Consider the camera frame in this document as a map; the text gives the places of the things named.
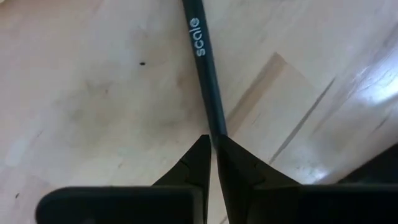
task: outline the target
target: wooden floor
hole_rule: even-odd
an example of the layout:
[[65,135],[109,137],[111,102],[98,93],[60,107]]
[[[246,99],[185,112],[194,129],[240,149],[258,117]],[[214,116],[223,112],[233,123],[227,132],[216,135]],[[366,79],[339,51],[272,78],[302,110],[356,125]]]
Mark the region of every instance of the wooden floor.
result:
[[[398,1],[204,2],[240,145],[311,184],[398,141]],[[6,0],[0,68],[0,223],[59,187],[150,185],[208,132],[180,0]]]

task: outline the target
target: black pole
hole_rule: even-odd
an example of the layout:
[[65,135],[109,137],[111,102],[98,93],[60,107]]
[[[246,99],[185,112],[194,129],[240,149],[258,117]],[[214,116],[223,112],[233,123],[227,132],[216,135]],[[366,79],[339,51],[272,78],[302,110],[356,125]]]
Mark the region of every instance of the black pole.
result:
[[206,23],[205,10],[201,0],[182,0],[182,2],[185,10],[185,17],[188,22],[211,140],[217,149],[218,138],[222,134],[227,135],[227,130],[220,89],[218,88],[213,51],[211,50],[210,36]]

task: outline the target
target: scale logo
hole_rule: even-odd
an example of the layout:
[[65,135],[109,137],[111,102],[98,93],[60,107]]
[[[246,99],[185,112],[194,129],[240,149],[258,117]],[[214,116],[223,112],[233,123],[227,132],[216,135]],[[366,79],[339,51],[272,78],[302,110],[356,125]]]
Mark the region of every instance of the scale logo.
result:
[[204,49],[205,43],[202,40],[203,35],[199,26],[200,20],[198,18],[193,18],[191,19],[189,24],[191,26],[191,30],[189,30],[189,33],[192,34],[193,46],[195,46],[197,56],[201,57],[206,55],[206,50]]

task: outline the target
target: light wood floor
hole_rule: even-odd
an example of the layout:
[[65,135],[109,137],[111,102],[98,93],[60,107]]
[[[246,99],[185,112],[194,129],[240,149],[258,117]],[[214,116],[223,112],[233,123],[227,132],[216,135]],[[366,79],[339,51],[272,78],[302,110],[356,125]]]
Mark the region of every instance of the light wood floor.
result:
[[[398,1],[204,2],[240,145],[311,184],[398,141]],[[150,185],[208,132],[180,0],[6,0],[0,68],[0,223],[59,187]]]

